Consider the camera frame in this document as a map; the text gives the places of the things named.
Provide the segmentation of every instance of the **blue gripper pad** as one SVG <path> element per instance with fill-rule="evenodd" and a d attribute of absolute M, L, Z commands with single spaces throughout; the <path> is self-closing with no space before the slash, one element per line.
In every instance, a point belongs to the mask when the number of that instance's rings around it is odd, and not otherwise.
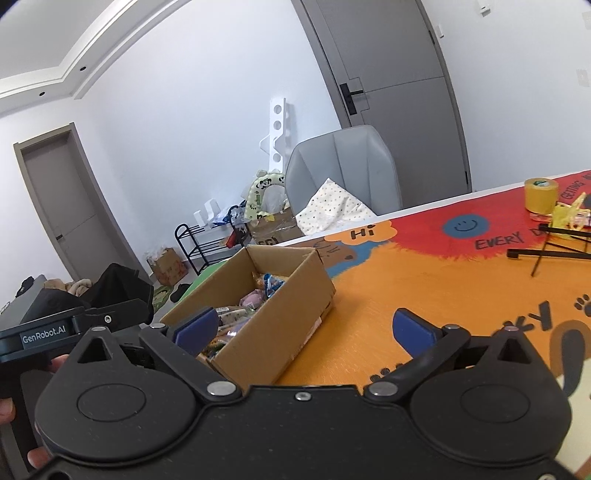
<path fill-rule="evenodd" d="M 175 345 L 196 356 L 215 338 L 219 322 L 216 310 L 208 307 L 170 327 L 167 336 Z"/>
<path fill-rule="evenodd" d="M 441 329 L 408 309 L 398 309 L 392 319 L 396 341 L 413 358 L 430 349 L 443 336 Z"/>

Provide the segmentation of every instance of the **human hand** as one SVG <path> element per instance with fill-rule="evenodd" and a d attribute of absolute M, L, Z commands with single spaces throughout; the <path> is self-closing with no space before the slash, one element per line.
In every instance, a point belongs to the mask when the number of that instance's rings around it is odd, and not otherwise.
<path fill-rule="evenodd" d="M 48 370 L 54 373 L 57 372 L 57 370 L 64 364 L 67 358 L 67 355 L 54 358 L 51 361 Z M 0 425 L 6 425 L 7 423 L 12 422 L 16 414 L 17 411 L 14 408 L 14 403 L 12 402 L 11 398 L 0 399 Z M 43 467 L 50 460 L 50 458 L 51 457 L 49 456 L 49 453 L 45 447 L 35 448 L 27 454 L 29 463 L 35 468 Z"/>

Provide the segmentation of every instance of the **white wall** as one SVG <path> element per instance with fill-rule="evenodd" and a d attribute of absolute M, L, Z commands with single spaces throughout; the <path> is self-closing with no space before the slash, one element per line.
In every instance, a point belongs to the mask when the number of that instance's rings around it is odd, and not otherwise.
<path fill-rule="evenodd" d="M 279 95 L 293 105 L 293 145 L 340 128 L 290 0 L 193 0 L 81 100 L 0 118 L 0 306 L 29 275 L 70 279 L 31 203 L 14 143 L 74 122 L 103 195 L 143 260 L 151 248 L 175 246 L 174 228 L 194 222 L 207 199 L 220 207 L 239 200 L 268 167 L 258 143 Z"/>
<path fill-rule="evenodd" d="M 585 0 L 423 0 L 462 116 L 476 190 L 591 168 Z"/>
<path fill-rule="evenodd" d="M 290 0 L 193 0 L 95 83 L 82 102 L 143 228 L 128 236 L 138 255 L 175 245 L 206 200 L 232 205 L 268 168 L 274 96 L 294 106 L 294 145 L 340 128 Z"/>

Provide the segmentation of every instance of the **yellow tape roll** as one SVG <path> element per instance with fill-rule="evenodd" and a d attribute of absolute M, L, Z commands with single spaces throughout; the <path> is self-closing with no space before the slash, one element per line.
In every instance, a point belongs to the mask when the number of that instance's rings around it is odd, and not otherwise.
<path fill-rule="evenodd" d="M 550 179 L 525 181 L 525 208 L 532 213 L 549 215 L 558 201 L 558 183 Z"/>

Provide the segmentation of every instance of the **blue smiley face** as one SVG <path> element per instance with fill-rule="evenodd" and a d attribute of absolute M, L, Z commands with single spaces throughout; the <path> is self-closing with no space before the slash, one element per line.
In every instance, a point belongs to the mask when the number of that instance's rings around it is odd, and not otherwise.
<path fill-rule="evenodd" d="M 486 218 L 472 213 L 454 217 L 443 225 L 443 231 L 445 234 L 452 238 L 472 238 L 473 236 L 481 236 L 488 231 L 488 228 L 489 223 Z"/>

